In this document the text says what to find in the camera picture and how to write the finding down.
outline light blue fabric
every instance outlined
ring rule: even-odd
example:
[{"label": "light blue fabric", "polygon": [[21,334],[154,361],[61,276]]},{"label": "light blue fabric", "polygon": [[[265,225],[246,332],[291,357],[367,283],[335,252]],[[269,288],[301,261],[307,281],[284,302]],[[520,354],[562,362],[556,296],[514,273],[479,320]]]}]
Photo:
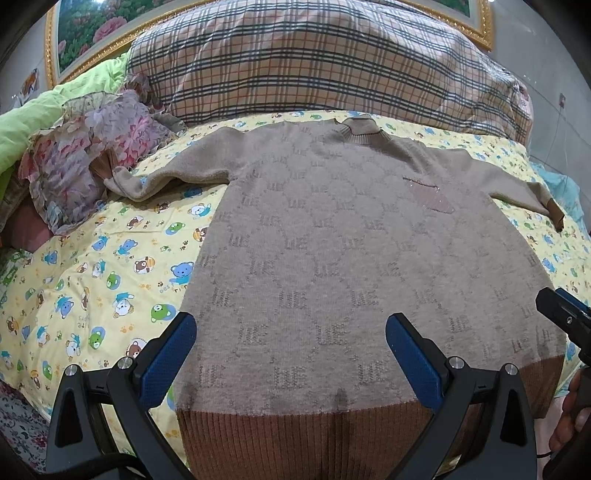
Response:
[{"label": "light blue fabric", "polygon": [[579,200],[580,188],[577,183],[570,177],[560,173],[547,171],[539,163],[530,162],[531,167],[542,177],[546,182],[548,189],[554,200],[564,209],[564,211],[572,217],[577,223],[581,232],[586,238],[589,238],[587,227],[583,220],[583,209]]}]

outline sweater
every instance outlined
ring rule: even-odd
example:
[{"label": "sweater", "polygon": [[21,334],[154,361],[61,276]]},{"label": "sweater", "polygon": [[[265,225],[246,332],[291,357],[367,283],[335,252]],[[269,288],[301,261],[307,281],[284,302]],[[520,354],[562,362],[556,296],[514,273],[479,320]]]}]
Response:
[{"label": "sweater", "polygon": [[141,201],[172,179],[229,184],[181,306],[199,325],[174,385],[199,478],[384,478],[428,419],[385,341],[395,312],[446,356],[517,365],[547,408],[564,336],[534,299],[551,283],[492,201],[559,225],[545,187],[359,117],[221,128],[106,183]]}]

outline sweater sleeve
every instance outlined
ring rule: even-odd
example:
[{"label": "sweater sleeve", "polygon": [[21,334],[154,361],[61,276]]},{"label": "sweater sleeve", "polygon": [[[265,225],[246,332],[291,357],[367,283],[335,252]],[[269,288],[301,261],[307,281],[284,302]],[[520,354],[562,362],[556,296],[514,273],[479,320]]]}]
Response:
[{"label": "sweater sleeve", "polygon": [[564,213],[541,183],[520,180],[492,163],[473,159],[465,150],[433,150],[440,165],[458,180],[491,198],[549,217],[558,232],[564,228]]},{"label": "sweater sleeve", "polygon": [[236,179],[255,156],[260,135],[246,135],[222,127],[173,157],[168,164],[147,177],[133,176],[125,167],[115,167],[105,186],[135,202],[142,202],[162,190],[170,181],[185,183],[229,183]]}]

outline lime green cloth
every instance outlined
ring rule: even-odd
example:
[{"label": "lime green cloth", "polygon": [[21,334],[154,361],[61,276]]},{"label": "lime green cloth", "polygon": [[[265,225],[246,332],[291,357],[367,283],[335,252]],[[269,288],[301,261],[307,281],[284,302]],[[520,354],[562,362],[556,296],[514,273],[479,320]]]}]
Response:
[{"label": "lime green cloth", "polygon": [[71,82],[43,92],[20,108],[0,115],[0,200],[4,195],[2,185],[8,183],[8,169],[20,160],[32,133],[51,127],[62,114],[65,101],[91,92],[115,93],[125,78],[128,53],[112,60],[105,60],[92,67]]}]

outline yellow bear print bed sheet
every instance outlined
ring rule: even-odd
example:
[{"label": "yellow bear print bed sheet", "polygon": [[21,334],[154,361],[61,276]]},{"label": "yellow bear print bed sheet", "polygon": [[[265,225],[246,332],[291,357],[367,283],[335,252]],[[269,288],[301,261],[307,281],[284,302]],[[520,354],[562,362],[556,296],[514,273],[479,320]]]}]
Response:
[{"label": "yellow bear print bed sheet", "polygon": [[[187,134],[142,161],[134,175],[145,176],[178,152],[222,126],[249,130],[281,121],[342,121],[357,112],[291,112],[255,115],[190,129]],[[540,181],[525,148],[510,140],[457,134],[378,115],[392,135],[419,140],[428,147],[464,148],[523,179]],[[207,227],[225,191],[224,185],[178,184],[137,205],[112,199],[103,211],[68,236],[55,237],[34,255],[15,258],[0,284],[0,378],[18,387],[46,418],[63,370],[112,366],[124,355],[136,356],[174,318],[197,259]],[[591,243],[565,218],[557,233],[545,217],[497,202],[545,266],[555,287],[582,301],[591,298]],[[578,365],[577,349],[567,343],[561,385]],[[106,416],[115,440],[128,448],[112,408]],[[173,449],[185,459],[174,414],[174,392],[151,410]]]}]

